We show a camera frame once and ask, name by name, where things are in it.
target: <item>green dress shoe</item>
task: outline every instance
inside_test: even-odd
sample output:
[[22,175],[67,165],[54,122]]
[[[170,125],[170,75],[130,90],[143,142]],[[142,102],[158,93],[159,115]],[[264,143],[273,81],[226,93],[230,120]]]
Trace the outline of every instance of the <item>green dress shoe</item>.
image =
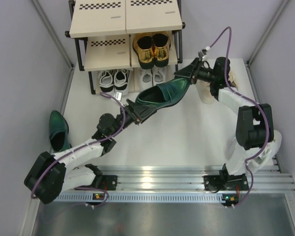
[[59,112],[52,111],[49,119],[49,140],[54,151],[70,149],[68,134],[67,121]]
[[190,85],[190,80],[187,78],[175,78],[140,92],[136,103],[155,106],[158,110],[171,107],[184,97]]

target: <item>wooden shelf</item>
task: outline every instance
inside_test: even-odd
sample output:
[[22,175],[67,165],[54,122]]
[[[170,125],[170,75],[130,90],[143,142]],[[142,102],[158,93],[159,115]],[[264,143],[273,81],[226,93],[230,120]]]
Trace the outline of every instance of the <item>wooden shelf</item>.
[[91,37],[85,58],[85,71],[130,68],[129,35]]
[[176,0],[76,0],[72,38],[181,30]]
[[[169,49],[169,62],[168,65],[176,65],[178,63],[177,60],[177,52],[176,52],[176,48],[175,48],[175,40],[174,40],[174,36],[173,33],[171,31],[167,32],[169,38],[171,39],[171,48]],[[133,38],[134,38],[134,34],[132,34],[130,36],[130,49],[131,49],[131,67],[136,68],[136,67],[140,67],[139,64],[139,60],[138,60],[138,56],[135,53],[135,51],[132,48],[132,43],[133,43]]]
[[176,0],[126,0],[126,32],[181,30]]
[[125,0],[76,0],[72,38],[126,34]]

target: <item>gold shoe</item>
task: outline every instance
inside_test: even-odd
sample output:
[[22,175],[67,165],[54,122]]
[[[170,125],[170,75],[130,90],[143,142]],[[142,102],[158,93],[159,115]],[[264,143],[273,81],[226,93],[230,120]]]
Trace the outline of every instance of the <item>gold shoe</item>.
[[150,33],[138,33],[134,37],[132,48],[138,56],[140,67],[144,70],[154,67],[153,43]]
[[171,39],[165,31],[155,32],[152,38],[154,45],[154,63],[157,67],[165,67],[168,65],[169,61]]

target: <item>white shoe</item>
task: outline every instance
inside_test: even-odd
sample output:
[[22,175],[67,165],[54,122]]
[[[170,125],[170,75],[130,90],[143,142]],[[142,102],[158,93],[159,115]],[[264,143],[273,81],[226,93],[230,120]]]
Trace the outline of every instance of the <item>white shoe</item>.
[[153,74],[153,85],[161,84],[166,82],[166,75],[167,75],[167,67],[153,67],[152,69]]
[[140,86],[141,86],[141,90],[145,90],[148,89],[150,87],[153,87],[153,82],[152,82],[152,70],[148,69],[148,70],[143,70],[141,68],[138,68],[139,70],[139,75],[140,75]]
[[100,89],[112,96],[115,94],[113,76],[114,70],[101,70],[97,76]]
[[129,83],[132,71],[127,69],[117,70],[114,76],[115,90],[121,92],[122,95],[129,93]]

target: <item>checkered pattern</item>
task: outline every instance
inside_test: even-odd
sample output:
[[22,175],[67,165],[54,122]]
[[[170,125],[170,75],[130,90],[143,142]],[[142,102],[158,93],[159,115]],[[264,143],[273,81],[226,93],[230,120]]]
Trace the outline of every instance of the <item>checkered pattern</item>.
[[172,0],[132,0],[131,6],[157,5],[172,2]]
[[108,9],[121,7],[121,1],[119,2],[108,2],[108,3],[97,3],[97,4],[80,4],[80,10],[85,9]]
[[91,47],[97,47],[97,46],[108,46],[108,45],[117,45],[117,44],[125,44],[126,39],[114,39],[114,40],[105,40],[105,41],[92,41],[90,43]]

